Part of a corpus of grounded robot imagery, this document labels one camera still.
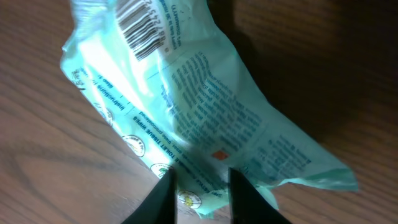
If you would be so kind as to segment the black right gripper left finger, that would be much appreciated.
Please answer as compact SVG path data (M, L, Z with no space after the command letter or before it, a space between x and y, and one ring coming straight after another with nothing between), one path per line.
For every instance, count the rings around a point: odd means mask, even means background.
M148 196L121 224L176 224L177 174L169 169Z

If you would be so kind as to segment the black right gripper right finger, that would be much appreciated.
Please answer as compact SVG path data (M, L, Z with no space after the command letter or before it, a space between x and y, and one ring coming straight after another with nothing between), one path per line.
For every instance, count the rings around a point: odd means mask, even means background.
M229 169L229 207L232 224L291 224L240 171L232 168Z

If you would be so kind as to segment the mint green wipe packet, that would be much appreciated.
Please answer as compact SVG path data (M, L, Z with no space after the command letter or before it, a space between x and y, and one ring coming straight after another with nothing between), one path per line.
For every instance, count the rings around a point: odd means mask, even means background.
M229 202L229 168L273 207L288 182L357 190L353 171L262 94L202 0L72 0L60 67L157 177L201 217Z

